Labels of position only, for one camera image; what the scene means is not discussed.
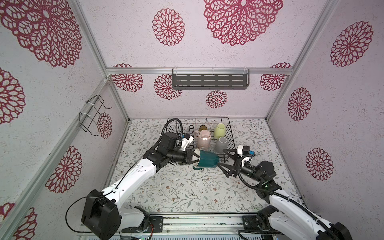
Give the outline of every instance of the dish rack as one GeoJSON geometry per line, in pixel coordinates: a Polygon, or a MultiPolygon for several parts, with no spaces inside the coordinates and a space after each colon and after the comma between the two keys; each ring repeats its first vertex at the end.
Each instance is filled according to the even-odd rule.
{"type": "MultiPolygon", "coordinates": [[[[220,161],[226,162],[228,161],[229,157],[225,155],[224,153],[219,154],[215,152],[215,145],[217,139],[214,138],[214,130],[217,124],[223,123],[226,127],[225,130],[225,137],[228,140],[228,147],[227,149],[235,149],[235,140],[233,138],[232,134],[232,128],[231,128],[231,123],[229,121],[229,118],[179,118],[182,125],[183,125],[183,135],[185,133],[189,133],[191,136],[193,136],[193,132],[195,130],[198,130],[201,125],[207,126],[207,130],[211,132],[212,138],[211,142],[209,144],[209,151],[214,152],[217,154],[220,158],[220,161]]],[[[177,121],[171,122],[166,129],[166,132],[174,132],[177,135],[180,134],[180,124],[177,121]]],[[[192,150],[195,150],[196,147],[196,139],[193,140],[191,144],[187,146],[187,148],[190,148],[192,150]]]]}

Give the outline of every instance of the teal mug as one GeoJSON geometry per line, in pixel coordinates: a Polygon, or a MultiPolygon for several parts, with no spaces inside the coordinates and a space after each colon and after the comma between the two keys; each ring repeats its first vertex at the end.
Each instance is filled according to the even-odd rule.
{"type": "Polygon", "coordinates": [[[195,162],[192,166],[194,170],[201,170],[203,168],[215,168],[219,163],[218,155],[213,152],[204,151],[200,149],[195,150],[195,154],[199,156],[199,158],[195,155],[192,157],[192,161],[199,160],[195,162]]]}

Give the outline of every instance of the floral tablecloth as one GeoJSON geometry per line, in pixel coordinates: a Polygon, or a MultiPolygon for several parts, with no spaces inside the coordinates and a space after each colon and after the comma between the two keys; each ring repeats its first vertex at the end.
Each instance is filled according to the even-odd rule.
{"type": "MultiPolygon", "coordinates": [[[[120,179],[157,141],[166,121],[131,121],[111,183],[120,179]]],[[[230,124],[236,147],[250,146],[256,153],[254,165],[263,160],[273,162],[277,173],[274,180],[295,199],[299,198],[265,120],[231,119],[230,124]]],[[[196,171],[192,166],[168,164],[134,191],[124,207],[137,205],[148,212],[255,212],[268,204],[239,178],[226,178],[219,168],[196,171]]]]}

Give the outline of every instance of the cup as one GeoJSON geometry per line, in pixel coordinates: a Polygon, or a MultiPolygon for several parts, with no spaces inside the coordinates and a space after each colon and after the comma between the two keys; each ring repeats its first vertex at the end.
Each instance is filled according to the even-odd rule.
{"type": "Polygon", "coordinates": [[[215,152],[222,154],[223,149],[228,147],[228,140],[226,137],[219,137],[215,145],[215,152]]]}
{"type": "Polygon", "coordinates": [[[207,126],[206,126],[206,125],[201,125],[201,126],[199,127],[199,131],[201,131],[201,130],[208,130],[208,129],[207,129],[207,126]]]}
{"type": "Polygon", "coordinates": [[[204,151],[200,149],[196,149],[194,155],[192,156],[192,161],[196,160],[198,160],[198,162],[195,162],[192,165],[194,170],[201,170],[205,167],[215,168],[219,163],[218,155],[214,154],[213,152],[204,151]]]}
{"type": "Polygon", "coordinates": [[[209,144],[211,143],[212,134],[208,130],[194,131],[193,136],[197,141],[197,148],[209,148],[209,144]]]}
{"type": "Polygon", "coordinates": [[[219,123],[214,131],[214,138],[219,139],[220,137],[225,136],[225,125],[223,123],[219,123]]]}

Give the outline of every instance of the large red flower pattern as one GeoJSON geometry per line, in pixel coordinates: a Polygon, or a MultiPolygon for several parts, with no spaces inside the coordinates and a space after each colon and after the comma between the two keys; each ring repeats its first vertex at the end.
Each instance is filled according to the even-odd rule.
{"type": "Polygon", "coordinates": [[[305,88],[298,88],[293,91],[288,100],[289,116],[295,121],[303,120],[311,109],[311,95],[305,88]]]}
{"type": "Polygon", "coordinates": [[[153,83],[153,87],[157,95],[168,100],[178,98],[183,92],[183,90],[172,88],[172,76],[169,74],[158,76],[153,83]]]}
{"type": "Polygon", "coordinates": [[[63,193],[68,191],[79,179],[83,167],[82,162],[79,150],[70,146],[45,186],[50,192],[63,193]]]}
{"type": "Polygon", "coordinates": [[[14,205],[15,203],[7,202],[6,204],[0,206],[0,224],[2,221],[4,221],[5,217],[8,215],[14,205]]]}
{"type": "Polygon", "coordinates": [[[214,90],[205,98],[205,103],[211,108],[220,108],[227,103],[228,96],[224,91],[214,90]]]}
{"type": "MultiPolygon", "coordinates": [[[[289,63],[278,63],[272,65],[273,68],[290,68],[289,63]]],[[[279,89],[287,75],[285,74],[263,74],[260,78],[260,86],[268,91],[279,89]]]]}
{"type": "Polygon", "coordinates": [[[207,28],[221,43],[244,45],[265,33],[283,0],[204,0],[207,28]]]}
{"type": "MultiPolygon", "coordinates": [[[[119,63],[115,68],[133,68],[129,64],[119,63]]],[[[114,74],[111,76],[117,87],[127,92],[136,92],[143,86],[141,74],[114,74]]]]}
{"type": "Polygon", "coordinates": [[[19,81],[0,68],[0,124],[18,118],[25,106],[25,95],[19,81]]]}
{"type": "Polygon", "coordinates": [[[37,227],[37,214],[35,208],[31,207],[28,211],[28,215],[24,217],[21,225],[17,228],[13,235],[13,240],[31,240],[35,235],[35,229],[37,227]]]}
{"type": "Polygon", "coordinates": [[[97,121],[97,130],[102,138],[108,138],[112,133],[112,120],[108,113],[102,113],[97,121]]]}
{"type": "Polygon", "coordinates": [[[331,61],[338,67],[348,66],[361,58],[372,41],[372,26],[360,21],[344,29],[331,49],[331,61]]]}
{"type": "Polygon", "coordinates": [[[312,149],[309,151],[305,161],[309,173],[317,180],[327,180],[333,173],[331,156],[323,149],[312,149]]]}
{"type": "Polygon", "coordinates": [[[38,60],[66,68],[80,57],[79,25],[66,0],[0,0],[0,16],[38,60]]]}
{"type": "Polygon", "coordinates": [[[156,38],[165,46],[174,46],[184,37],[184,22],[180,14],[173,9],[163,8],[152,21],[156,38]]]}

